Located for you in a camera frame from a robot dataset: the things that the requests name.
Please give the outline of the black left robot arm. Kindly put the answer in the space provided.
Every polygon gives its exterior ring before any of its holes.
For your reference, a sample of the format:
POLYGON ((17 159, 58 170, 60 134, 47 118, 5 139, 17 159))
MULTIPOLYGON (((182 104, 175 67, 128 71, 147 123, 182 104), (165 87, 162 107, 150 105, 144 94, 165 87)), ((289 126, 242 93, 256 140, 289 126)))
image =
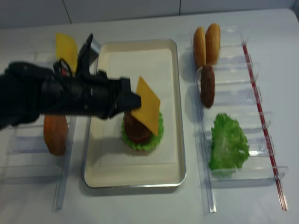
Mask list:
POLYGON ((109 79, 105 71, 94 75, 89 67, 100 45, 89 35, 80 49, 74 72, 64 59, 53 68, 12 62, 0 76, 0 127, 36 121, 45 115, 96 116, 110 119, 141 107, 128 78, 109 79))

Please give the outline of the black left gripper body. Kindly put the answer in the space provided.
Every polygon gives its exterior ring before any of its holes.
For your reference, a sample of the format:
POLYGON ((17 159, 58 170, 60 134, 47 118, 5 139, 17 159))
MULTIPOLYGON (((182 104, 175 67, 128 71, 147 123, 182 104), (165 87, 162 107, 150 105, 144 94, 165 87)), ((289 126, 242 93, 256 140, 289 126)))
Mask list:
POLYGON ((75 73, 64 59, 53 64, 54 73, 41 87, 41 113, 97 116, 109 119, 131 110, 131 86, 128 78, 108 79, 103 70, 92 75, 91 52, 99 53, 90 34, 81 47, 75 73))

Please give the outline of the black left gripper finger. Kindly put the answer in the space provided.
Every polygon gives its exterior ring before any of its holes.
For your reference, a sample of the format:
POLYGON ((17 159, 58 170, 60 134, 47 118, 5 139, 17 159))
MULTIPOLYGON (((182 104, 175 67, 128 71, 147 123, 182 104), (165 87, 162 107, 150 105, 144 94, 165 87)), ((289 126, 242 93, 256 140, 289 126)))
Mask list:
POLYGON ((114 94, 109 102, 109 117, 141 107, 141 97, 131 91, 114 94))

